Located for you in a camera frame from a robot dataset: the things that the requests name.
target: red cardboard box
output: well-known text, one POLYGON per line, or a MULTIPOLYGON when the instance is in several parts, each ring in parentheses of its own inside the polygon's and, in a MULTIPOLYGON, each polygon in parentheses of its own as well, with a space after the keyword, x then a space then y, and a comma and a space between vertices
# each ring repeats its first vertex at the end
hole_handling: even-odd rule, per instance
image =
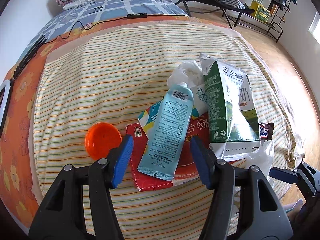
POLYGON ((198 135, 204 145, 207 148, 209 147, 208 113, 190 122, 173 181, 154 178, 138 171, 138 165, 146 148, 148 138, 139 123, 128 124, 126 133, 133 137, 130 166, 133 181, 139 191, 158 190, 199 179, 199 174, 190 152, 190 141, 193 136, 198 135))

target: yellow box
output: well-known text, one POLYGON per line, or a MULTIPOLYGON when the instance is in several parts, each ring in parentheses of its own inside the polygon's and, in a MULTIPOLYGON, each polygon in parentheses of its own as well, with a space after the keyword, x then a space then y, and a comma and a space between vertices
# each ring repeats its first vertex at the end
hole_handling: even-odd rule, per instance
POLYGON ((269 16, 270 16, 270 11, 268 11, 266 8, 264 8, 264 6, 262 4, 259 4, 256 1, 252 1, 250 8, 255 10, 255 12, 251 14, 254 18, 256 18, 264 23, 267 22, 267 20, 269 19, 269 16))

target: metal rack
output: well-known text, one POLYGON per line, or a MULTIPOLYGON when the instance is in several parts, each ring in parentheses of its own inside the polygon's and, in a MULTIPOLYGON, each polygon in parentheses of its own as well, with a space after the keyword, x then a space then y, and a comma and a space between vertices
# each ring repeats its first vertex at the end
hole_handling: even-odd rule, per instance
MULTIPOLYGON (((287 8, 289 8, 290 4, 291 4, 291 0, 287 0, 285 6, 286 6, 287 8)), ((258 31, 258 32, 261 32, 261 33, 263 33, 263 34, 266 34, 266 35, 270 36, 271 38, 275 39, 276 42, 278 42, 278 40, 281 38, 281 36, 282 36, 282 34, 283 34, 283 28, 282 28, 280 25, 281 25, 282 22, 285 23, 285 21, 284 21, 284 16, 285 16, 286 13, 288 12, 287 10, 285 10, 284 15, 283 15, 282 17, 280 17, 280 16, 277 14, 278 11, 279 11, 279 7, 278 7, 278 9, 276 10, 276 12, 275 12, 275 14, 274 14, 274 16, 273 16, 273 18, 272 18, 272 20, 271 20, 270 23, 269 23, 269 22, 264 23, 264 22, 262 22, 262 21, 260 21, 260 20, 258 20, 258 19, 256 19, 256 18, 254 18, 254 17, 251 16, 250 14, 246 14, 246 13, 245 13, 246 16, 248 16, 248 17, 250 17, 250 18, 252 18, 252 19, 255 19, 256 21, 258 21, 258 22, 260 22, 261 24, 265 25, 265 26, 268 28, 267 30, 263 29, 263 28, 260 27, 260 26, 254 25, 253 23, 249 23, 249 22, 247 22, 247 21, 241 20, 241 16, 242 16, 243 13, 239 13, 239 15, 238 15, 237 18, 236 18, 236 17, 232 17, 232 16, 229 16, 229 18, 230 18, 230 20, 234 23, 234 27, 236 27, 236 26, 239 24, 239 25, 242 25, 242 26, 251 28, 251 29, 253 29, 253 30, 256 30, 256 31, 258 31), (276 21, 275 21, 275 18, 276 18, 276 17, 280 19, 280 22, 276 22, 276 21), (279 34, 278 37, 275 37, 273 34, 270 33, 270 30, 271 30, 271 29, 274 30, 275 32, 277 32, 277 33, 279 34)))

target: metal bolt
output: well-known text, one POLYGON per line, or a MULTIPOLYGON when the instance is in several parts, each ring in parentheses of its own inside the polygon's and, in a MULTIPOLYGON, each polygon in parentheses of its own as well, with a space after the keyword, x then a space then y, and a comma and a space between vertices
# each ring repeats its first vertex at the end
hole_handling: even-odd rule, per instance
POLYGON ((217 164, 224 165, 224 164, 226 164, 226 161, 224 159, 218 159, 217 164))
POLYGON ((64 166, 63 169, 64 169, 65 171, 71 171, 72 165, 71 165, 71 164, 67 164, 66 166, 64 166))
POLYGON ((108 160, 106 158, 102 158, 100 160, 98 160, 98 163, 103 165, 103 164, 106 164, 108 162, 108 160))
POLYGON ((254 171, 254 172, 260 171, 259 167, 256 166, 256 165, 252 165, 252 166, 251 166, 251 170, 254 171))

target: orange plastic container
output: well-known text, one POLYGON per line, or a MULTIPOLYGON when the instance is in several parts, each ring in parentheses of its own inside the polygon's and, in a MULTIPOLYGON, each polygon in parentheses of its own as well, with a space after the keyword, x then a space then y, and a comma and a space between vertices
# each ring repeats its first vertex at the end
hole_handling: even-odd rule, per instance
POLYGON ((99 122, 89 128, 84 145, 89 156, 95 161, 105 158, 109 151, 117 148, 122 141, 120 132, 107 122, 99 122))

